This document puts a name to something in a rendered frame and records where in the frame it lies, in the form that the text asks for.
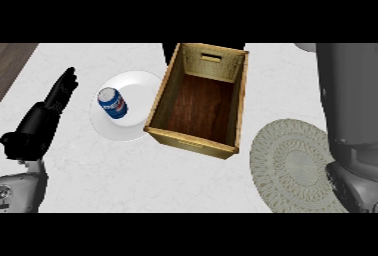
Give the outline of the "round beige woven placemat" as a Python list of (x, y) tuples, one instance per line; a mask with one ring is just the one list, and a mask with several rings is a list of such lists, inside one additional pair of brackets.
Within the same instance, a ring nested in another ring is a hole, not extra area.
[(273, 213), (345, 213), (326, 177), (333, 162), (328, 134), (297, 119), (279, 119), (258, 131), (249, 169), (260, 197)]

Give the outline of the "rectangular wicker basket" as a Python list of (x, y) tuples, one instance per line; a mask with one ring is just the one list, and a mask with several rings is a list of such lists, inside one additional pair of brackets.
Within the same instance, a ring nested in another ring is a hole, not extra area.
[(239, 153), (248, 52), (175, 45), (143, 131), (164, 145), (226, 159)]

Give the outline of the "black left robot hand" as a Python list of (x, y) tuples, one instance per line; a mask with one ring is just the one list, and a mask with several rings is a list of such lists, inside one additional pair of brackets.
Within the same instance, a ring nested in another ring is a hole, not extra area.
[(0, 137), (10, 160), (37, 161), (43, 158), (77, 86), (75, 68), (69, 67), (54, 82), (45, 99), (32, 105), (16, 130)]

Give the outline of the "blue and white can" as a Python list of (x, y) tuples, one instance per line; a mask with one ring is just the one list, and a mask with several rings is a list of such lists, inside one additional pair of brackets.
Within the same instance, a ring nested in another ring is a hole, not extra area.
[(115, 88), (105, 87), (97, 93), (97, 103), (112, 119), (127, 114), (127, 103)]

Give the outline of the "white round plate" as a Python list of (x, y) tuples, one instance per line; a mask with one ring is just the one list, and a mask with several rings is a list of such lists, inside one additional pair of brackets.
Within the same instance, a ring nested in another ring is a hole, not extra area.
[[(133, 141), (146, 135), (144, 122), (153, 105), (161, 79), (146, 71), (128, 71), (112, 77), (97, 89), (90, 120), (97, 133), (113, 141)], [(103, 103), (113, 103), (109, 90), (113, 89), (124, 100), (125, 115), (112, 118), (103, 109)]]

